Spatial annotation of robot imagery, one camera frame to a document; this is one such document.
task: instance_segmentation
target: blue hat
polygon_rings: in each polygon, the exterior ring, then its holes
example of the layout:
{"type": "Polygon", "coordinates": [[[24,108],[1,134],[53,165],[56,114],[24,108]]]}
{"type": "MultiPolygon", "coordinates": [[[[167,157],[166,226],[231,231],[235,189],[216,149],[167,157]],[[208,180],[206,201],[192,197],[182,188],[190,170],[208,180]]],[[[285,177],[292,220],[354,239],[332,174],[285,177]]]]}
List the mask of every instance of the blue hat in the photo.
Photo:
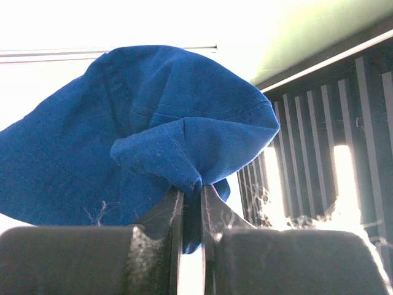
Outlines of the blue hat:
{"type": "Polygon", "coordinates": [[[35,225],[125,226],[175,185],[184,243],[200,243],[200,192],[278,132],[271,103],[218,63],[175,47],[115,49],[0,132],[0,212],[35,225]]]}

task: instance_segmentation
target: stitching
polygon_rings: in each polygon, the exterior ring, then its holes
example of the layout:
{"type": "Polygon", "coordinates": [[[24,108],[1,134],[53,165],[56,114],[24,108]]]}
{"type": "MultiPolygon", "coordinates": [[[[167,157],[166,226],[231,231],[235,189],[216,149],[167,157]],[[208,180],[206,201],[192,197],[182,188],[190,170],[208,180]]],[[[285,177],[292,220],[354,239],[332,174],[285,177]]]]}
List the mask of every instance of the stitching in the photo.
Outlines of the stitching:
{"type": "Polygon", "coordinates": [[[266,104],[270,104],[270,102],[269,102],[269,101],[261,101],[260,103],[256,104],[255,106],[253,106],[253,107],[250,108],[250,109],[244,110],[243,112],[240,112],[240,113],[238,113],[238,114],[236,114],[236,115],[233,115],[233,116],[225,117],[225,118],[223,118],[222,120],[225,120],[225,119],[232,119],[232,118],[234,118],[234,117],[238,117],[238,116],[244,114],[245,112],[255,112],[255,111],[258,111],[259,109],[262,109],[266,104]]]}
{"type": "MultiPolygon", "coordinates": [[[[111,115],[112,115],[112,120],[115,122],[115,126],[116,126],[116,128],[117,128],[117,130],[119,130],[119,132],[121,132],[122,133],[122,136],[123,137],[126,137],[126,132],[123,132],[123,126],[122,126],[122,122],[119,122],[118,121],[118,118],[116,118],[116,115],[115,115],[115,107],[114,107],[114,99],[113,99],[113,96],[112,96],[112,92],[114,92],[113,91],[113,89],[110,89],[109,88],[109,81],[110,81],[110,78],[108,79],[107,78],[107,73],[104,71],[103,72],[103,84],[104,84],[104,89],[105,89],[105,92],[106,92],[106,95],[107,95],[107,100],[109,100],[108,102],[109,102],[109,105],[110,105],[110,112],[111,112],[111,115]]],[[[116,83],[116,81],[112,81],[112,83],[113,83],[113,86],[116,86],[117,85],[117,83],[116,83]]],[[[130,100],[130,98],[128,98],[127,96],[125,96],[125,98],[126,98],[126,100],[129,102],[129,103],[131,103],[131,100],[130,100]]]]}
{"type": "Polygon", "coordinates": [[[171,161],[171,159],[165,154],[165,152],[164,152],[164,150],[162,149],[162,147],[161,147],[155,140],[153,140],[153,141],[154,141],[154,143],[158,146],[158,148],[161,150],[161,153],[164,155],[164,157],[169,161],[169,163],[172,165],[172,167],[176,170],[176,172],[178,172],[179,175],[182,176],[182,178],[185,180],[185,182],[186,182],[187,184],[189,184],[189,185],[192,186],[192,183],[183,175],[183,173],[181,173],[181,172],[179,171],[179,169],[176,168],[175,164],[173,164],[173,162],[171,161]]]}
{"type": "MultiPolygon", "coordinates": [[[[3,159],[3,161],[6,163],[6,164],[8,164],[8,166],[12,169],[12,171],[14,171],[14,173],[16,174],[16,175],[18,175],[19,177],[21,177],[21,179],[23,179],[27,184],[29,184],[29,183],[31,183],[30,181],[28,181],[25,177],[23,177],[20,173],[19,173],[19,171],[17,171],[11,164],[10,164],[10,162],[8,162],[7,161],[7,159],[4,157],[4,156],[2,156],[2,159],[3,159]]],[[[66,185],[65,185],[65,187],[64,187],[64,189],[63,189],[63,192],[62,192],[62,194],[63,194],[63,196],[69,196],[69,192],[67,191],[67,189],[66,189],[66,187],[68,186],[68,183],[71,181],[71,178],[75,178],[75,177],[73,177],[73,175],[71,175],[71,174],[68,174],[68,181],[65,183],[66,185]]]]}
{"type": "MultiPolygon", "coordinates": [[[[123,55],[123,58],[126,58],[126,55],[121,50],[119,50],[118,53],[123,55]]],[[[132,103],[134,96],[131,94],[130,89],[128,89],[127,84],[123,81],[122,75],[119,74],[120,70],[113,67],[112,60],[109,60],[109,62],[110,63],[98,64],[99,69],[103,72],[103,76],[106,80],[112,80],[114,85],[121,84],[121,86],[124,87],[126,93],[129,95],[127,100],[132,103]]]]}
{"type": "Polygon", "coordinates": [[[169,138],[171,139],[171,141],[174,143],[174,145],[179,149],[179,151],[182,153],[182,155],[188,160],[189,158],[183,153],[183,150],[181,149],[181,147],[177,144],[176,140],[174,140],[174,138],[172,137],[172,135],[167,131],[167,129],[165,128],[165,126],[163,126],[163,129],[165,131],[165,133],[169,136],[169,138]]]}
{"type": "Polygon", "coordinates": [[[155,112],[154,116],[162,116],[162,117],[169,117],[169,118],[175,118],[175,119],[183,119],[183,117],[179,116],[174,116],[174,115],[167,115],[167,114],[162,114],[160,112],[155,112]]]}
{"type": "Polygon", "coordinates": [[[237,107],[237,108],[235,108],[235,109],[229,109],[229,110],[227,110],[227,111],[221,111],[221,112],[202,112],[202,111],[197,111],[197,110],[194,110],[194,109],[181,108],[181,107],[178,107],[178,106],[169,106],[169,105],[167,105],[167,104],[160,104],[160,105],[158,105],[158,106],[166,106],[166,107],[168,107],[168,108],[181,109],[181,110],[183,110],[183,111],[193,111],[193,112],[197,112],[197,113],[199,113],[199,114],[223,114],[223,113],[225,113],[225,112],[236,111],[237,109],[241,109],[241,108],[244,107],[244,106],[239,106],[239,107],[237,107]]]}
{"type": "Polygon", "coordinates": [[[134,109],[130,109],[130,112],[133,113],[133,114],[136,114],[136,115],[138,115],[138,116],[141,116],[141,117],[143,117],[143,118],[146,118],[146,119],[148,119],[148,120],[152,118],[152,116],[145,116],[145,115],[142,115],[142,114],[138,113],[137,111],[135,111],[134,109]]]}
{"type": "MultiPolygon", "coordinates": [[[[144,145],[143,143],[141,143],[141,145],[142,145],[142,147],[144,148],[144,150],[147,151],[145,145],[144,145]]],[[[134,150],[131,148],[131,149],[128,149],[128,151],[130,151],[130,152],[134,155],[134,157],[135,157],[135,159],[137,160],[137,162],[141,165],[141,167],[143,167],[143,163],[141,162],[141,160],[139,159],[139,157],[136,155],[136,153],[134,152],[134,150]]],[[[124,152],[123,152],[122,150],[120,150],[120,154],[123,156],[123,158],[124,158],[125,160],[127,159],[127,156],[124,154],[124,152]]],[[[154,161],[153,157],[152,157],[150,154],[147,154],[147,155],[149,156],[149,158],[150,158],[150,160],[153,162],[153,164],[160,170],[160,173],[161,173],[162,175],[164,175],[164,173],[162,172],[160,166],[157,165],[157,163],[154,161]]]]}
{"type": "MultiPolygon", "coordinates": [[[[46,156],[46,158],[48,158],[49,161],[50,161],[51,163],[53,163],[57,168],[59,168],[63,173],[69,174],[69,175],[72,176],[76,181],[82,182],[82,184],[83,184],[83,183],[86,183],[86,184],[91,185],[92,187],[95,187],[95,186],[98,186],[98,187],[99,187],[99,184],[98,184],[97,182],[87,181],[85,178],[81,178],[81,177],[75,175],[73,172],[69,171],[67,168],[63,167],[59,162],[57,162],[53,157],[51,157],[51,156],[47,153],[47,151],[46,151],[43,147],[41,147],[41,145],[40,145],[39,143],[37,143],[36,140],[34,140],[33,137],[29,136],[29,139],[31,140],[31,142],[34,143],[35,147],[36,147],[38,150],[40,150],[40,151],[46,156]]],[[[48,171],[48,168],[45,167],[45,166],[43,166],[43,164],[41,164],[41,163],[34,157],[34,155],[32,155],[31,153],[29,153],[29,155],[32,156],[32,158],[36,161],[36,163],[38,163],[38,165],[40,165],[40,166],[43,167],[47,172],[49,172],[49,171],[48,171]]]]}

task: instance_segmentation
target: white ceiling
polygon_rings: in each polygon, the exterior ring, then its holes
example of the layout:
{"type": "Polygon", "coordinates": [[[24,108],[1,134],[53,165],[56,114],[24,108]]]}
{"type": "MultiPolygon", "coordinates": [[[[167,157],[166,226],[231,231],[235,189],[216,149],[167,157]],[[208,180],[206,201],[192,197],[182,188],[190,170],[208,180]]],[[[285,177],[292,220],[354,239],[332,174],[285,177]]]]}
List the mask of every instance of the white ceiling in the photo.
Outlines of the white ceiling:
{"type": "Polygon", "coordinates": [[[392,0],[139,2],[7,1],[0,50],[217,44],[207,56],[257,84],[393,11],[392,0]]]}

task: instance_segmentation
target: curtain rod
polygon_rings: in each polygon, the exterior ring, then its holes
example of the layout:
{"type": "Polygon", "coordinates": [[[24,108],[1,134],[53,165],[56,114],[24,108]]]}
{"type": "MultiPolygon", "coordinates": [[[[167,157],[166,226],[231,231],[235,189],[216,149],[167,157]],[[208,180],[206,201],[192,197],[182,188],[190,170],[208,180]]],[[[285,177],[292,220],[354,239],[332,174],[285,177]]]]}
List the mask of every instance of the curtain rod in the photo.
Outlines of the curtain rod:
{"type": "MultiPolygon", "coordinates": [[[[29,63],[40,61],[94,60],[117,47],[40,49],[40,50],[0,50],[1,63],[29,63]]],[[[195,53],[216,53],[217,45],[202,47],[182,47],[195,53]]]]}

